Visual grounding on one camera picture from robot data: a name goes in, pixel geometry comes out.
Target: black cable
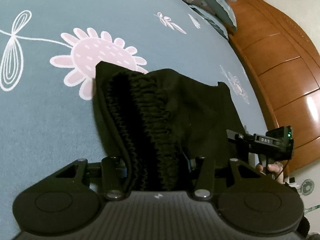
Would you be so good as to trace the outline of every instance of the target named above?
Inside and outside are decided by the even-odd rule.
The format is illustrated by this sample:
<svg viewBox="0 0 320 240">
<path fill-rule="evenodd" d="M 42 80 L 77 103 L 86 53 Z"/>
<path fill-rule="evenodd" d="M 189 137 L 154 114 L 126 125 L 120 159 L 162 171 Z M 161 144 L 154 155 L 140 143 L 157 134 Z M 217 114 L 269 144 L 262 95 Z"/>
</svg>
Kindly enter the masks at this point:
<svg viewBox="0 0 320 240">
<path fill-rule="evenodd" d="M 289 163 L 289 160 L 287 161 L 287 163 L 285 164 L 285 166 L 283 167 L 282 171 L 278 174 L 278 176 L 276 176 L 275 180 L 278 179 L 278 177 L 281 175 L 281 173 L 284 171 L 284 169 L 287 167 Z"/>
</svg>

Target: round joint cover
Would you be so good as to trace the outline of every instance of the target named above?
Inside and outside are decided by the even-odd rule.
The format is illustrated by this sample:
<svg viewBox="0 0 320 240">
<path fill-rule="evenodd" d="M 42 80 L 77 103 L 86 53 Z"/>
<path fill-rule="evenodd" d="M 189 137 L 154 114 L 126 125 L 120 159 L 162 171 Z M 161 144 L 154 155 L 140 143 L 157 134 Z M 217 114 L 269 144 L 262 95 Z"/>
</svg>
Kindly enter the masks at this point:
<svg viewBox="0 0 320 240">
<path fill-rule="evenodd" d="M 229 187 L 218 199 L 222 218 L 239 231 L 254 235 L 295 230 L 303 216 L 303 202 L 299 194 L 273 182 L 243 179 Z"/>
<path fill-rule="evenodd" d="M 14 201 L 13 215 L 21 229 L 36 235 L 64 234 L 90 223 L 100 211 L 97 194 L 85 186 L 67 185 L 68 192 L 25 191 Z"/>
</svg>

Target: silver bolt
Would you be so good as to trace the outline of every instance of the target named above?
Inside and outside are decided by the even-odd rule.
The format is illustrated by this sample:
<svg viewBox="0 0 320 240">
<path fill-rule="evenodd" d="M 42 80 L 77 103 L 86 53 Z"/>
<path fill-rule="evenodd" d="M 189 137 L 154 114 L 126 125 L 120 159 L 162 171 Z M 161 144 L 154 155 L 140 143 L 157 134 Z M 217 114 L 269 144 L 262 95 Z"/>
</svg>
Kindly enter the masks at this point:
<svg viewBox="0 0 320 240">
<path fill-rule="evenodd" d="M 119 190 L 110 190 L 107 193 L 107 197 L 108 198 L 121 198 L 122 197 L 122 193 Z"/>
<path fill-rule="evenodd" d="M 210 192 L 206 189 L 198 189 L 195 191 L 195 196 L 199 198 L 208 198 L 210 196 Z"/>
</svg>

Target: wooden headboard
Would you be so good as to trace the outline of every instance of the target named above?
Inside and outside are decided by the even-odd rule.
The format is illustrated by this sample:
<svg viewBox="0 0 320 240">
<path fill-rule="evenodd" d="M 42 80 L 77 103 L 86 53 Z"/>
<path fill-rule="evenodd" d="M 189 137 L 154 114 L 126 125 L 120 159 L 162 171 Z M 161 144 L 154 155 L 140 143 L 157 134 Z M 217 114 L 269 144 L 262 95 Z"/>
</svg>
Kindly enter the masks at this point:
<svg viewBox="0 0 320 240">
<path fill-rule="evenodd" d="M 268 130 L 293 128 L 288 176 L 320 158 L 320 55 L 291 18 L 265 1 L 238 0 L 230 6 L 238 30 L 229 33 L 229 43 L 247 72 Z"/>
</svg>

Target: black sleeve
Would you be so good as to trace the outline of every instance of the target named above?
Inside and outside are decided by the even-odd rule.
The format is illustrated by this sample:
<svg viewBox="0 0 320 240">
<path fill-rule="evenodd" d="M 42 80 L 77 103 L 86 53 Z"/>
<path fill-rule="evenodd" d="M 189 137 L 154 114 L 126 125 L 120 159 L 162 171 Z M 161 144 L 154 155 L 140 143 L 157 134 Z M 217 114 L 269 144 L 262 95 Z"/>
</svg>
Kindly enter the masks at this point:
<svg viewBox="0 0 320 240">
<path fill-rule="evenodd" d="M 298 191 L 295 187 L 290 187 L 290 188 L 298 194 Z M 304 238 L 306 238 L 308 236 L 309 230 L 310 230 L 310 223 L 308 219 L 305 216 L 303 216 L 297 228 L 297 232 L 300 235 L 302 235 Z"/>
</svg>

